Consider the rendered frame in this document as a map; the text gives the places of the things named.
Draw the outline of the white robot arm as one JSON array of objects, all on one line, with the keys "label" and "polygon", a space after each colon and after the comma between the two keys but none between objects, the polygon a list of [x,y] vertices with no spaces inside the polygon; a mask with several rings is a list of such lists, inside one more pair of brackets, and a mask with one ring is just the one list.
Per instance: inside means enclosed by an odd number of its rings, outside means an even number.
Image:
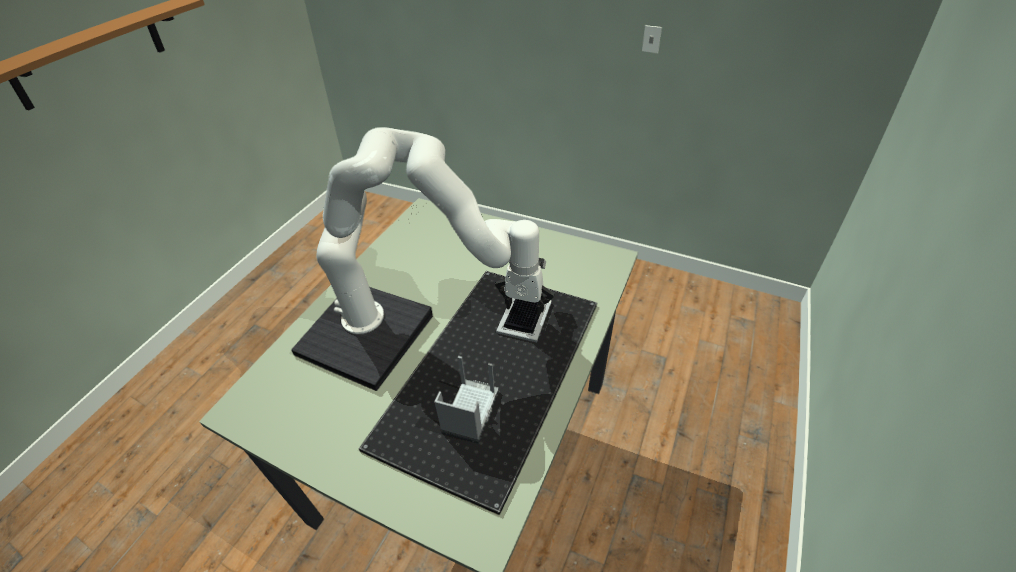
[{"label": "white robot arm", "polygon": [[407,163],[409,180],[442,211],[481,263],[501,268],[509,262],[514,273],[524,276],[535,273],[538,267],[545,269],[546,260],[539,258],[538,226],[528,220],[484,221],[472,191],[446,165],[445,154],[443,143],[435,137],[375,128],[365,134],[356,156],[332,168],[323,210],[325,228],[316,256],[338,300],[334,304],[341,307],[334,311],[341,313],[342,325],[350,333],[370,332],[384,317],[356,260],[356,248],[367,201],[365,189],[383,183],[394,161]]}]

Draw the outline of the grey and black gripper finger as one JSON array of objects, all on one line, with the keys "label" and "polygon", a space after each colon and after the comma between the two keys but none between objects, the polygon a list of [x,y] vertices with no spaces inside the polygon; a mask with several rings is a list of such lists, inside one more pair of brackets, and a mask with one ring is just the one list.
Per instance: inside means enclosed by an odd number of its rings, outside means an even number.
[{"label": "grey and black gripper finger", "polygon": [[549,290],[548,288],[546,288],[544,285],[542,285],[542,293],[544,293],[547,296],[544,297],[544,295],[541,294],[539,302],[537,302],[538,303],[538,306],[537,306],[537,315],[538,316],[539,316],[541,312],[544,311],[544,305],[547,304],[547,303],[549,303],[549,301],[551,299],[553,299],[554,295],[555,295],[554,292],[552,292],[551,290]]},{"label": "grey and black gripper finger", "polygon": [[505,294],[505,287],[503,287],[505,285],[505,279],[496,281],[495,285],[497,287],[499,292],[503,295],[503,298],[505,299],[505,304],[507,305],[507,309],[510,309],[512,304],[512,298],[506,296]]}]

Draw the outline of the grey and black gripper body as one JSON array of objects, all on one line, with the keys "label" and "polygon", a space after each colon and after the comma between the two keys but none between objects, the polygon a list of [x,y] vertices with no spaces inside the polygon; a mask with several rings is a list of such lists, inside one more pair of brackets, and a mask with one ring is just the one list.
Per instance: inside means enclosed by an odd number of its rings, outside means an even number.
[{"label": "grey and black gripper body", "polygon": [[528,302],[539,302],[542,285],[543,275],[541,267],[538,267],[535,273],[524,276],[514,273],[510,268],[510,264],[508,265],[505,279],[506,296]]}]

